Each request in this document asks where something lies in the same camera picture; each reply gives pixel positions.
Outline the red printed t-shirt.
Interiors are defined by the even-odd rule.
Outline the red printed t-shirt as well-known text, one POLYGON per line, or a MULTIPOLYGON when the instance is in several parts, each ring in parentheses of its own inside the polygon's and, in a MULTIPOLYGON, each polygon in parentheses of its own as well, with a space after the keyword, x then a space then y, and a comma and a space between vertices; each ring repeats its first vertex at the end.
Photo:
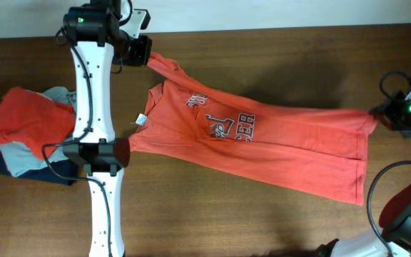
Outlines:
POLYGON ((336 201, 362 205, 368 141, 365 111, 263 104, 208 88, 178 63, 151 54, 164 81, 148 93, 129 143, 208 168, 336 201))

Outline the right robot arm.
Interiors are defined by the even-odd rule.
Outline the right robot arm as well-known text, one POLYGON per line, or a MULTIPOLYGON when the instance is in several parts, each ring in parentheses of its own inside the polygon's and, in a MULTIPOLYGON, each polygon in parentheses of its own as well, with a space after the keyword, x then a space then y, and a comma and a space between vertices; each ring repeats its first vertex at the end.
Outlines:
MULTIPOLYGON (((389 128, 405 136, 411 134, 411 97, 407 94, 398 91, 372 112, 389 128)), ((354 238, 335 239, 321 245, 314 251, 314 256, 411 256, 411 184, 388 201, 378 222, 372 216, 371 202, 377 183, 391 169, 401 166, 411 166, 411 160, 384 167, 371 183, 365 205, 371 229, 354 238)))

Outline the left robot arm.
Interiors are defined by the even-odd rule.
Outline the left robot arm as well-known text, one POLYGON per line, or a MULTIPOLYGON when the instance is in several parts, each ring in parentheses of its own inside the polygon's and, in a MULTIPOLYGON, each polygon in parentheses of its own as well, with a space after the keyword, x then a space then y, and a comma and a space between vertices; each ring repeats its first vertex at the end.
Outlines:
POLYGON ((91 194, 90 256, 124 256, 121 185, 129 143, 116 138, 111 118, 111 68, 145 66, 152 41, 140 32, 150 14, 130 0, 90 1, 64 15, 63 32, 76 72, 76 123, 64 154, 83 167, 91 194))

